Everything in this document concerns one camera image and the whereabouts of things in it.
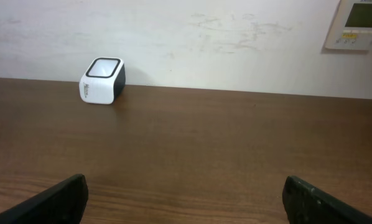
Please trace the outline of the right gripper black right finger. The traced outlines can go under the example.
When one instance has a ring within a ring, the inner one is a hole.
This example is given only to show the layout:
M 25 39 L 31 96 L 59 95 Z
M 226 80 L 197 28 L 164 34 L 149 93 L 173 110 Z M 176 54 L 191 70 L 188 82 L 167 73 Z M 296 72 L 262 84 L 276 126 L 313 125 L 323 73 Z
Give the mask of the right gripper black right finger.
M 372 217 L 297 176 L 288 176 L 282 202 L 292 224 L 372 224 Z

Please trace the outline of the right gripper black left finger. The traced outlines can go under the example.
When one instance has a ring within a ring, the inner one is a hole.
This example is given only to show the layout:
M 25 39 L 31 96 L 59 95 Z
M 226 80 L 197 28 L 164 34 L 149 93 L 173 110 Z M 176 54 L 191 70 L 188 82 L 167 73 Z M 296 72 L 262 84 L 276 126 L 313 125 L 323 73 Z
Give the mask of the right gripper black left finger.
M 88 201 L 83 174 L 75 174 L 53 187 L 0 213 L 0 224 L 79 224 Z

